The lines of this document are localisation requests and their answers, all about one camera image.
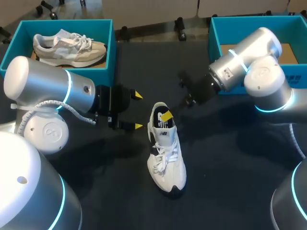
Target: teal box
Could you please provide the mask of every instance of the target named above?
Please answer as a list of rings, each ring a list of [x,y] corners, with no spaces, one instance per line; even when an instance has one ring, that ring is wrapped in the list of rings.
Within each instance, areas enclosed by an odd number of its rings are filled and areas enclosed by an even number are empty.
[[[74,68],[67,70],[92,79],[95,85],[112,86],[116,62],[116,40],[112,20],[21,21],[0,65],[2,77],[4,78],[9,63],[16,56],[31,56],[35,34],[53,36],[60,29],[70,33],[86,35],[86,37],[92,38],[94,41],[107,44],[105,68]]]
[[[210,61],[220,58],[221,45],[237,44],[260,27],[267,27],[281,43],[289,43],[298,64],[281,64],[293,88],[307,88],[307,23],[302,16],[247,16],[212,18],[208,52]],[[243,83],[231,92],[245,94]]]

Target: shoe tongue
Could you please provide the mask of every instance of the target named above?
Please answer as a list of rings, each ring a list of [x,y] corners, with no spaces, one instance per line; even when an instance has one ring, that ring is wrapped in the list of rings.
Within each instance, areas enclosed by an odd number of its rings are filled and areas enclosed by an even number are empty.
[[[53,45],[55,46],[59,41],[63,41],[69,45],[76,44],[72,39],[71,33],[67,32],[66,30],[61,29],[53,39]]]
[[[175,141],[176,126],[172,128],[153,128],[155,140],[163,147],[170,147]]]
[[[61,36],[55,36],[54,39],[53,39],[53,46],[55,46],[57,43],[59,43],[59,41],[62,41],[62,42],[69,44],[69,45],[77,44],[77,42],[72,40],[72,39],[61,37]]]

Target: white sneaker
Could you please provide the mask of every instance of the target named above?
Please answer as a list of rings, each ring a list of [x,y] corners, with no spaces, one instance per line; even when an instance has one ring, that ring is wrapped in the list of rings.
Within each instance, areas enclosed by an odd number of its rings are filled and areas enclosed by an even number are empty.
[[[100,61],[107,49],[102,42],[65,30],[60,30],[51,37],[36,34],[33,47],[41,62],[52,66],[71,65],[78,68]]]
[[[161,119],[161,115],[168,110],[163,102],[158,102],[153,107],[148,123],[148,138],[152,151],[147,166],[158,187],[175,195],[184,188],[187,173],[175,122],[172,118],[166,122]]]

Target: yellow fingertip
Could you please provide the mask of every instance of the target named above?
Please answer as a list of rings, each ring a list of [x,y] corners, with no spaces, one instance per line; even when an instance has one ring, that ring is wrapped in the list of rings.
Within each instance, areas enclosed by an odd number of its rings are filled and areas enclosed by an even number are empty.
[[[169,110],[165,114],[161,115],[161,119],[163,122],[168,121],[171,118],[173,118],[173,115]]]
[[[135,96],[138,97],[138,98],[143,99],[143,97],[137,91],[135,91]]]
[[[137,128],[140,128],[140,127],[142,127],[143,125],[141,125],[141,124],[136,124],[135,123],[135,129],[137,129]]]

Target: shoelace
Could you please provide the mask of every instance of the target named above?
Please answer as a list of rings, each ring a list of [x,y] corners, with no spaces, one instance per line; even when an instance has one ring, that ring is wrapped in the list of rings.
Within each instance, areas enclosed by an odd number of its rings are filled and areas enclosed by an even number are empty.
[[[156,148],[158,155],[155,157],[158,162],[153,166],[153,172],[164,175],[164,171],[169,162],[175,162],[178,160],[178,141],[175,139],[174,143],[170,147],[160,146],[158,143],[155,143],[153,148]]]
[[[81,36],[80,34],[77,33],[72,33],[71,34],[72,37],[74,37],[73,41],[77,42],[76,44],[70,45],[70,47],[72,46],[80,46],[78,53],[82,50],[91,50],[92,48],[92,40],[91,38],[87,38],[85,35]]]

